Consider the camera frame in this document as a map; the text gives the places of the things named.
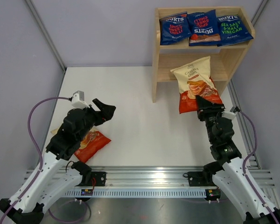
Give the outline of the cream orange cassava chips bag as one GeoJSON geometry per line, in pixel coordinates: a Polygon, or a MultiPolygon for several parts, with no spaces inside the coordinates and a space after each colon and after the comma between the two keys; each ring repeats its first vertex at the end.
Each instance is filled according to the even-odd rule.
{"type": "Polygon", "coordinates": [[[196,96],[222,104],[218,90],[210,77],[210,56],[202,57],[170,71],[178,81],[179,113],[198,110],[196,96]]]}

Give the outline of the blue Burts chilli bag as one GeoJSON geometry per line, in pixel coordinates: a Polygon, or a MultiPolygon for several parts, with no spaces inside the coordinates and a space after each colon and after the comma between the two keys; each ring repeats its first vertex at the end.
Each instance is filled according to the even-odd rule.
{"type": "Polygon", "coordinates": [[[187,12],[169,15],[160,19],[161,45],[171,45],[192,36],[187,12]]]}
{"type": "Polygon", "coordinates": [[[221,42],[216,10],[187,15],[190,31],[189,46],[214,46],[221,42]]]}

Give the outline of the blue Burts sea salt bag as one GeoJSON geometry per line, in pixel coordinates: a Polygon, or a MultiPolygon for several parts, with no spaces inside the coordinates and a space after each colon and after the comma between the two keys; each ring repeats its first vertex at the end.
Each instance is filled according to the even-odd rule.
{"type": "Polygon", "coordinates": [[[253,39],[253,36],[237,14],[217,17],[217,23],[221,38],[218,44],[219,47],[238,44],[253,39]]]}

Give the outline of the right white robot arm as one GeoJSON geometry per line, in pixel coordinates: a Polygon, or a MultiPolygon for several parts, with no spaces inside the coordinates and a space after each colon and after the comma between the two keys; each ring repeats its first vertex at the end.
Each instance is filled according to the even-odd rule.
{"type": "Polygon", "coordinates": [[[219,187],[235,206],[245,224],[280,224],[280,209],[268,199],[251,175],[232,140],[232,121],[241,111],[196,96],[198,119],[205,123],[214,162],[203,167],[203,181],[219,187]]]}

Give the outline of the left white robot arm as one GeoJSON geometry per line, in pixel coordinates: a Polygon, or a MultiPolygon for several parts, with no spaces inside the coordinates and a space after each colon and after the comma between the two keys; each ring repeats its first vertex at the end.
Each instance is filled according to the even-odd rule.
{"type": "Polygon", "coordinates": [[[9,217],[16,224],[39,224],[51,205],[69,189],[89,183],[95,184],[92,169],[82,161],[74,162],[63,177],[53,185],[49,181],[57,171],[69,163],[72,155],[80,148],[83,138],[94,127],[99,126],[114,116],[116,107],[106,105],[97,98],[94,110],[83,101],[75,102],[69,98],[73,109],[66,117],[46,146],[44,153],[39,152],[39,164],[21,188],[10,198],[0,200],[3,216],[9,217]]]}

